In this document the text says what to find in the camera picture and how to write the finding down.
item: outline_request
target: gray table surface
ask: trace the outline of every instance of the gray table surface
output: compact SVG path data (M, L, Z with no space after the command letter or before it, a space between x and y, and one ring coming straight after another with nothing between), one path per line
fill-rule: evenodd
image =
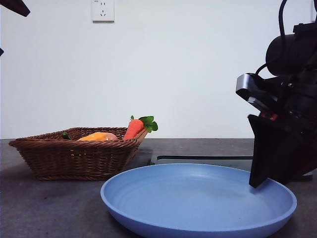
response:
M2 238L139 238L121 226L100 198L103 181L36 181L18 152L1 140ZM126 169L157 155L252 155L252 139L145 139ZM317 175L287 184L297 197L291 220L270 238L317 236Z

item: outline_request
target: electrical outlet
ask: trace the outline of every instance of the electrical outlet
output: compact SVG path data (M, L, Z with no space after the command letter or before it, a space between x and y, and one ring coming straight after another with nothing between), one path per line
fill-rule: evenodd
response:
M114 22L114 0L93 0L93 23Z

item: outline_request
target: woven basket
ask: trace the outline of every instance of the woven basket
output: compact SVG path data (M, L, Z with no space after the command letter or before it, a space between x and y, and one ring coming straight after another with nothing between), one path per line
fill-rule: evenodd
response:
M62 139L64 131L72 140ZM38 180L107 180L123 171L148 133L143 129L134 138L122 140L125 127L76 127L64 131L18 138L9 145L19 151ZM113 133L118 140L77 141L97 131Z

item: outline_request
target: toy carrot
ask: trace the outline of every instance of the toy carrot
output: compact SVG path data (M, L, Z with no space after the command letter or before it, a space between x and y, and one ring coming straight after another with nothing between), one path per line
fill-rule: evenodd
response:
M153 120L154 116L141 117L139 119L134 119L134 116L131 116L131 121L123 139L127 140L133 138L143 130L143 128L147 129L149 133L158 130L158 124Z

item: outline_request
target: light blue plate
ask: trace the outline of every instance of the light blue plate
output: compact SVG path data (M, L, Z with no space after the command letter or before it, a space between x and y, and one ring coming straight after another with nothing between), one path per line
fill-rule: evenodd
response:
M295 195L250 173L202 164L164 164L120 173L101 188L112 216L146 238L265 238L294 212Z

